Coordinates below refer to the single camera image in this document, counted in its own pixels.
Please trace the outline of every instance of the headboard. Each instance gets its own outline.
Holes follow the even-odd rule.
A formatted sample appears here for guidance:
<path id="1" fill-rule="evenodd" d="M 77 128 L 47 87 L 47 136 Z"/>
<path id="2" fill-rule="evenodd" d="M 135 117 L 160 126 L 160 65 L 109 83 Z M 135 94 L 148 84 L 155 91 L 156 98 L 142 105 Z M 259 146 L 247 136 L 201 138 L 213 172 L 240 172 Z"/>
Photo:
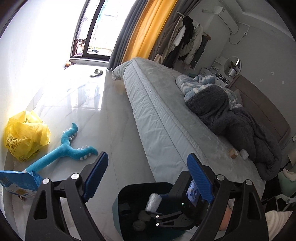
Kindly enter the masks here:
<path id="1" fill-rule="evenodd" d="M 290 132 L 290 125 L 275 105 L 250 81 L 242 75 L 236 76 L 230 83 L 229 89 L 239 89 L 243 107 L 275 136 L 281 144 Z"/>

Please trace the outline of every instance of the blue package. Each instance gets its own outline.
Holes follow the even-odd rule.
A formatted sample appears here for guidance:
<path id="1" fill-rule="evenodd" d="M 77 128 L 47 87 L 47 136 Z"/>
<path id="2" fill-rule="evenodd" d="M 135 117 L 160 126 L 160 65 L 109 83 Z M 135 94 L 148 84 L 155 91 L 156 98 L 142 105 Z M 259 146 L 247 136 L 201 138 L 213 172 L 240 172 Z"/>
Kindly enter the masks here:
<path id="1" fill-rule="evenodd" d="M 0 170 L 0 183 L 12 194 L 33 199 L 42 182 L 42 177 L 34 172 Z"/>

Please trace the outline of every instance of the bed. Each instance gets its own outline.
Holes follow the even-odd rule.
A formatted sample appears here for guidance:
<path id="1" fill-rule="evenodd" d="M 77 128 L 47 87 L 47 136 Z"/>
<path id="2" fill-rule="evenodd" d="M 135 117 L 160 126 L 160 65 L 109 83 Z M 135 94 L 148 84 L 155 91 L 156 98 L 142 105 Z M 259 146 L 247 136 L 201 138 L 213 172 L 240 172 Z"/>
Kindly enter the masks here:
<path id="1" fill-rule="evenodd" d="M 187 156 L 195 153 L 201 163 L 230 181 L 253 181 L 262 197 L 263 181 L 252 161 L 231 159 L 230 143 L 214 135 L 185 105 L 175 84 L 181 73 L 142 58 L 134 58 L 113 70 L 113 79 L 123 79 L 139 135 L 157 182 L 174 184 L 181 171 L 188 170 Z M 244 106 L 254 118 L 263 120 L 280 142 L 290 126 L 276 107 L 252 83 L 237 76 L 229 87 L 242 92 Z"/>

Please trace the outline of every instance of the round mirror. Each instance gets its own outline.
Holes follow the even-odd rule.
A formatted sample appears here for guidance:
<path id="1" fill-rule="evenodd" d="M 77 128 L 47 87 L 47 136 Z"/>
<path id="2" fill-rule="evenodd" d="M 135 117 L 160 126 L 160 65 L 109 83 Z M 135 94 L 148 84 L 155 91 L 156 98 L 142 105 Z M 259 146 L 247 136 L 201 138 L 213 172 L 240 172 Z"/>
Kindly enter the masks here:
<path id="1" fill-rule="evenodd" d="M 237 76 L 242 68 L 242 63 L 238 57 L 232 56 L 228 58 L 224 64 L 224 73 L 227 76 Z"/>

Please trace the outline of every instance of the glass door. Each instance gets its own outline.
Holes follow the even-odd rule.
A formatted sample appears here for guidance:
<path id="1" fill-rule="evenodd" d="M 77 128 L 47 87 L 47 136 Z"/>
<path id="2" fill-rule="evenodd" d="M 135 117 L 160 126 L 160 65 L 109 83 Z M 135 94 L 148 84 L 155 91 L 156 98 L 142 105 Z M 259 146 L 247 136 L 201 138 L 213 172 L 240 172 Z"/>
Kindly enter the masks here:
<path id="1" fill-rule="evenodd" d="M 108 61 L 135 0 L 90 0 L 74 41 L 72 57 Z"/>

